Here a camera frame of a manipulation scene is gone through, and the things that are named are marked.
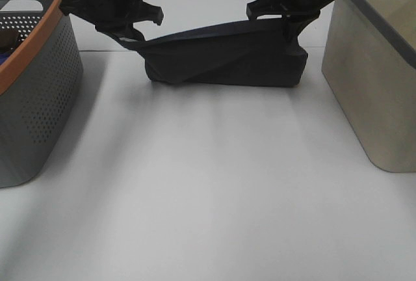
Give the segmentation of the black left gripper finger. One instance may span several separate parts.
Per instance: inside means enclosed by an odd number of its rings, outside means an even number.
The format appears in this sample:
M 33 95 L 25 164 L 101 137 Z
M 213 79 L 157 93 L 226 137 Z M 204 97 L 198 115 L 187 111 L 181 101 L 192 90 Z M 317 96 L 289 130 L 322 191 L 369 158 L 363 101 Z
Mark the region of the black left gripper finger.
M 104 27 L 96 25 L 96 31 L 113 39 L 128 50 L 139 50 L 146 45 L 144 35 L 136 30 L 132 24 L 121 27 Z
M 129 17 L 133 23 L 140 21 L 152 21 L 156 25 L 163 22 L 163 10 L 159 6 L 151 5 L 145 1 L 137 1 L 132 6 Z

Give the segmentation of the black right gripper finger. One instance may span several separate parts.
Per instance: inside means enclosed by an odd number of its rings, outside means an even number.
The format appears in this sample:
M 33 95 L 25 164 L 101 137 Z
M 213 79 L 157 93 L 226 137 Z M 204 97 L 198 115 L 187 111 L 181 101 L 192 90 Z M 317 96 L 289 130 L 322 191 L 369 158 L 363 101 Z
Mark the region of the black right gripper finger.
M 255 0 L 246 5 L 246 15 L 249 20 L 256 20 L 261 16 L 286 16 L 281 0 Z
M 284 56 L 308 56 L 307 51 L 300 46 L 298 37 L 314 20 L 315 17 L 283 18 L 282 30 L 285 42 L 281 52 Z

